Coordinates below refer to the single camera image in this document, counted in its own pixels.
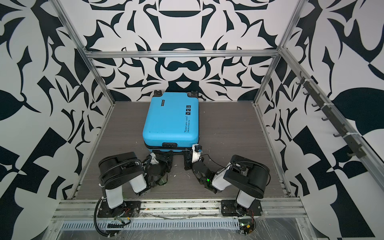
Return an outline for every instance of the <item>wall hook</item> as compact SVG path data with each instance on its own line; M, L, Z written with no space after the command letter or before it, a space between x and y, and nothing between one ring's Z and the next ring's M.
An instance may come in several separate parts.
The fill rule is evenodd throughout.
M353 157L353 156L356 156L356 153L354 152L354 153L347 153L347 155L348 155L348 157Z

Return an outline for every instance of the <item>hook rack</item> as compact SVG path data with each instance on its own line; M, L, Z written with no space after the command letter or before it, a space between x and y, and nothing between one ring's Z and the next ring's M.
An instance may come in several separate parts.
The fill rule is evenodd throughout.
M345 142L353 151L352 154L348 154L348 156L356 156L358 158L362 158L366 155L364 150L361 149L362 145L359 144L356 138L353 136L354 134L358 134L357 132L348 131L346 124L342 123L343 119L337 113L337 109L333 103L325 102L326 98L321 94L320 90L316 90L317 86L314 81L308 79L301 79L301 84L303 84L304 88L308 91L304 93L304 95L311 95L316 104L312 104L313 107L320 106L321 110L325 114L326 118L321 118L323 121L330 121L334 128L337 130L338 134L333 134L334 137L343 137Z

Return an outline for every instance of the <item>black leaf shape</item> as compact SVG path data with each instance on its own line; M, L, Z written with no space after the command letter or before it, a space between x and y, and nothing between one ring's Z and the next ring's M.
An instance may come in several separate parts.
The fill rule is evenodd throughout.
M108 85L110 84L114 79L115 79L115 69L113 70L113 73L108 76L108 77L103 77L104 81L105 81L105 85Z
M328 94L328 96L330 96L332 94L332 71L333 71L334 63L331 60L331 57L329 55L329 51L328 51L327 47L325 47L325 52L324 52L324 57L323 57L322 62L327 64L329 67L329 87L330 87L331 91Z
M263 9L266 9L268 6L268 3L266 3L265 5L258 6L258 7L249 7L243 4L235 4L232 0L229 0L229 1L232 2L235 10L263 10Z
M116 4L114 6L110 6L110 7L99 7L99 6L95 6L95 5L92 5L91 4L91 9L92 10L109 10L109 11L124 11L125 10L125 4L129 1L132 1L132 0L126 0L124 3L122 4Z
M76 92L74 93L72 98L69 100L69 103L72 102L80 93L84 93L84 102L85 102L85 105L88 107L89 106L89 94L83 85L80 85L80 87L76 90Z
M71 133L70 133L70 136L72 135L73 133L73 130L74 130L74 118L73 118L73 112L75 112L74 110L71 110L71 113L67 112L65 109L62 109L61 110L62 113L64 113L68 119L71 121L71 124L72 124L72 130L71 130Z
M72 141L75 138L76 134L78 133L78 131L80 130L80 128L84 124L84 116L83 116L83 114L84 114L84 111L81 111L81 120L79 121L79 124L77 125L76 131L74 132L72 137L68 140L69 143L72 143Z
M243 93L237 100L238 101L241 101L241 100L245 100L245 101L254 100L258 90L259 89L257 88L257 89L253 89L251 91L248 91L246 93Z
M11 8L0 3L0 21L3 19L7 13L19 11L19 9Z
M249 64L248 65L253 65L253 64L256 64L256 63L262 63L268 59L270 59L271 57L251 57L251 59L249 60Z
M372 64L368 64L368 67L371 70L371 72L376 75L376 77L384 80L384 73L382 73L380 70L375 68Z
M95 60L110 66L116 66L115 60L113 58L95 58Z
M63 192L63 199L64 200L67 200L68 196L67 194L65 193L65 190L68 190L68 189L71 189L73 187L73 184L69 185L69 186L66 186L65 188L63 188L61 191Z
M49 99L49 103L51 104L51 114L50 115L52 115L52 112L53 112L53 102L52 102L52 97L51 97L51 95L49 93L49 90L51 88L55 89L55 87L51 84L51 82L45 76L40 79L40 81L37 83L37 85L39 85L39 87L47 95L47 97Z
M220 41L220 39L221 39L223 36L219 37L219 39L215 42L214 47L212 48L212 50L217 50L217 44L218 44L218 42Z
M298 191L299 191L299 186L297 186L296 184L294 184L293 182L289 182L290 184L291 184L291 186L292 187L295 187L296 188L296 190L295 190L295 197L297 197L297 193L298 193Z
M136 10L133 10L131 19L129 20L127 25L127 30L131 30L132 32L135 32L135 25L133 24L135 19L135 14L136 14Z
M159 37L161 37L159 18L157 16L153 16L153 15L149 14L147 12L148 8L153 8L154 10L157 10L156 3L153 3L153 5L151 5L151 4L145 5L144 8L143 8L143 11L147 14L149 19L151 20L151 22L152 22L153 26L155 27Z
M21 93L21 95L24 97L24 101L19 102L12 94L0 90L0 103L2 103L2 107L0 108L0 121L14 115L22 106L39 113L38 110L26 102L26 96L23 93Z
M285 146L283 150L280 151L281 156L281 167L283 168L284 173L288 170L287 165L285 164L285 150L287 147Z
M101 110L99 109L99 107L96 105L94 108L92 107L92 105L94 104L95 102L94 101L92 101L92 103L91 103L91 110L92 111L95 111L95 112L98 112L100 115L103 115L104 116L104 114L101 112Z
M235 28L233 27L233 23L232 23L232 21L231 21L231 20L229 19L229 17L228 17L227 11L224 10L223 12L224 12L224 14L225 14L225 18L227 19L227 31L235 29Z
M57 75L63 77L65 80L67 80L72 88L79 86L80 85L79 82L73 76L72 72L69 70L67 65L65 63L59 63L59 64L61 65L61 69Z
M7 42L7 51L9 55L11 55L11 53L9 52L9 40L11 39L11 36L15 31L16 27L23 19L24 18L15 18L4 24L4 33L0 36L0 45L4 42Z
M361 41L360 27L357 20L353 22L353 28L349 36L345 35L343 24L330 18L328 19L328 21L333 25L333 28L339 36L340 45L342 45L342 43L347 44L352 50L354 50L358 55L360 55L364 60L369 63L372 62L373 59L375 59L380 54L384 44L384 26L379 44L374 49L367 50Z
M109 92L111 93L115 101L131 101L131 99L127 95L124 95L121 92L117 92L111 89L109 90Z
M255 82L257 82L258 84L261 84L264 76L259 76L259 75L254 74L252 69L251 69L251 77Z
M112 29L112 31L116 34L116 36L119 36L119 34L116 32L116 30L114 29L114 25L116 23L118 23L118 21L120 20L120 17L121 15L117 14L117 18L115 18L116 16L114 16L114 18L112 19L112 23L111 24L108 24L102 20L96 20L96 30L95 30L95 33L92 35L92 36L84 36L85 39L87 40L87 46L86 48L88 50L90 50L90 48L96 43L96 41L102 37L104 37L102 31L101 31L101 28L99 26L99 23L105 25L105 26L108 26L110 29Z
M353 3L348 4L345 7L333 10L332 12L342 15L345 18L345 21L347 22L349 19L352 18L353 9L355 8L356 2L357 0Z
M356 127L365 135L384 128L384 91L375 88L351 88L332 101L345 118L354 120Z
M19 155L0 146L0 156L1 156L0 157L1 164L12 165L11 169L9 170L7 170L6 167L0 165L0 182L1 182L8 173L19 172L19 170L15 166L16 160L19 158Z
M228 97L228 95L226 93L221 93L221 92L218 92L218 91L215 91L217 93L218 96L226 96L229 100L232 100Z
M289 131L289 120L291 119L292 115L297 111L297 108L294 108L292 111L290 109L287 109L287 110L288 110L287 130L288 130L288 133L291 135L291 133Z
M216 7L215 7L215 5L213 5L213 4L205 5L205 4L203 3L203 10L206 9L206 8L212 8L213 11L212 11L212 13L210 13L210 14L208 14L208 15L202 17L202 21L201 21L201 37L203 37L203 35L204 35L204 32L205 32L205 30L206 30L206 28L207 28L207 25L208 25L209 20L211 19L212 15L216 12Z
M284 130L285 135L287 136L288 140L289 140L289 141L292 141L290 135L287 133L287 131L286 131L286 129L285 129L285 125L284 125L283 119L281 118L281 109L279 109L279 112L280 112L279 122L280 122L281 126L283 127L283 130Z
M306 196L308 194L310 194L310 191L308 189L308 185L307 185L307 182L304 180L303 176L301 175L301 173L299 173L298 175L295 176L295 178L300 182L301 184L301 188L303 189L303 196Z
M74 50L74 70L81 83L89 74L89 68L83 61L83 58L77 49Z
M247 25L247 29L246 29L246 31L244 32L244 34L241 37L243 37L248 32L248 29L250 27L252 27L253 25L258 24L259 22L262 21L262 19L259 19L259 20L255 21L255 22L253 22L252 24L250 24L248 18L244 14L239 13L239 12L236 12L236 14L239 16L240 21Z
M52 199L56 199L57 196L57 188L59 188L60 184L65 181L64 178L57 176L56 180L51 185L51 190L48 193L48 197Z
M283 58L281 58L275 69L275 72L281 82L284 80L285 74L287 73L287 68L288 68L287 62Z

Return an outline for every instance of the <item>suitcase latch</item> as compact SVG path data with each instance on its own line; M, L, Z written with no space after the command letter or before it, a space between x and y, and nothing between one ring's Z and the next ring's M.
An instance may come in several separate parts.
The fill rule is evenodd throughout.
M163 142L163 147L166 147L166 148L175 148L177 147L177 143L175 142Z

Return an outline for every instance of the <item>black mounting plate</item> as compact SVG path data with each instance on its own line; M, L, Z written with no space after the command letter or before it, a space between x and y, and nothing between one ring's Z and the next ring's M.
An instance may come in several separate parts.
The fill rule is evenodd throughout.
M124 209L124 212L125 212L124 215L121 216L122 218L132 217L132 214L134 212L140 212L140 206L141 206L140 201L124 201L124 203L126 204L126 207L121 207L121 209L120 209L120 206L118 206L118 207L113 209L116 212L121 213L122 209L126 208L126 209ZM108 207L108 203L106 201L101 202L101 205L99 206L99 212L97 214L97 217L99 217L99 218L114 217L114 214L111 213L111 211Z
M241 217L242 215L236 212L235 207L236 200L221 200L221 214L225 217ZM247 216L252 216L252 211L254 216L261 216L263 211L261 203L259 200L254 200L252 205L249 207L248 212L245 214Z

